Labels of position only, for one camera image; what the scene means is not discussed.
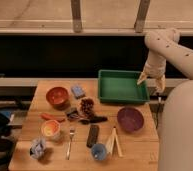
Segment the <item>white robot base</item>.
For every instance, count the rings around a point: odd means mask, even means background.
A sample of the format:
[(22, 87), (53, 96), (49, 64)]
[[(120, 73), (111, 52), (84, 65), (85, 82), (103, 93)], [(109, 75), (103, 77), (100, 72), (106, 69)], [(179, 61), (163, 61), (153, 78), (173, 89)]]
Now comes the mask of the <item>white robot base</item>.
[(165, 102), (158, 171), (193, 171), (193, 80), (174, 88)]

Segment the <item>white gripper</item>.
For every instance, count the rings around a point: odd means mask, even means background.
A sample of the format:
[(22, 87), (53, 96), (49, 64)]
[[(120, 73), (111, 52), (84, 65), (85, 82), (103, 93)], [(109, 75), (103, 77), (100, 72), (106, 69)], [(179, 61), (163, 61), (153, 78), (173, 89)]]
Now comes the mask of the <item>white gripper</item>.
[(163, 93), (165, 90), (166, 59), (157, 53), (149, 52), (142, 72), (137, 80), (140, 85), (147, 77), (155, 78), (156, 92)]

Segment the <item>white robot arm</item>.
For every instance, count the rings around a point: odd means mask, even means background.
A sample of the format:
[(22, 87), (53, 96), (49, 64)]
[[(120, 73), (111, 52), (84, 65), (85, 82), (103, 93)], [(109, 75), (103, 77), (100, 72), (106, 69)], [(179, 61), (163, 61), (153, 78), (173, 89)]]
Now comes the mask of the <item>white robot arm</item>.
[(144, 43), (149, 49), (137, 84), (140, 85), (148, 77), (155, 80), (156, 91), (165, 89), (166, 62), (171, 63), (189, 79), (193, 79), (193, 50), (179, 44), (180, 33), (177, 29), (161, 29), (145, 34)]

